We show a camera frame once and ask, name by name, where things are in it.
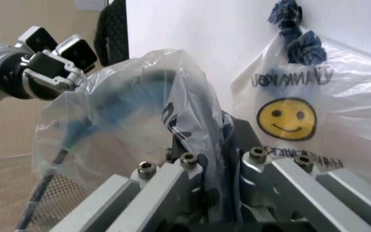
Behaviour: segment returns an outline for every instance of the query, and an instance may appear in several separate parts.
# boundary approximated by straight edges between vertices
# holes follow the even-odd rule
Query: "floor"
[[[37,183],[31,156],[0,159],[0,231],[13,231]]]

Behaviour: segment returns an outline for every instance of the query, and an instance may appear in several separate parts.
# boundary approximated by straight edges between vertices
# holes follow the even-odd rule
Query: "dark fabric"
[[[101,12],[94,47],[102,66],[129,59],[126,0],[115,0]]]

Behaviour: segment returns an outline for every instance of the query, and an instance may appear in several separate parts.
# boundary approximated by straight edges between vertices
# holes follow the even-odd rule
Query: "white wall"
[[[224,110],[231,81],[278,29],[267,18],[278,0],[127,0],[131,57],[184,49],[206,72]],[[371,1],[297,0],[303,25],[321,37],[371,54]]]

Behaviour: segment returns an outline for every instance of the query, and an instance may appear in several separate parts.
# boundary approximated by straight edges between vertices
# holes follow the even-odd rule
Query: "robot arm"
[[[58,45],[44,28],[33,26],[14,47],[0,43],[0,101],[10,96],[53,100],[78,87],[96,61],[81,36]]]

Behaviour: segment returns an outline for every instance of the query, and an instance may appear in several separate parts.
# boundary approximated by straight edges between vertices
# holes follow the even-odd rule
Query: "plastic bag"
[[[221,196],[211,210],[216,221],[228,197],[222,128],[216,95],[194,61],[183,51],[154,51],[98,71],[47,105],[36,130],[33,170],[53,168],[94,189],[98,182],[91,176],[129,176],[141,161],[164,163],[174,134],[188,151],[207,157],[205,188]],[[54,161],[62,149],[71,162]]]
[[[269,22],[291,19],[232,82],[233,115],[272,157],[308,155],[321,171],[345,167],[371,183],[371,58],[301,35],[301,15],[293,0],[276,5]]]

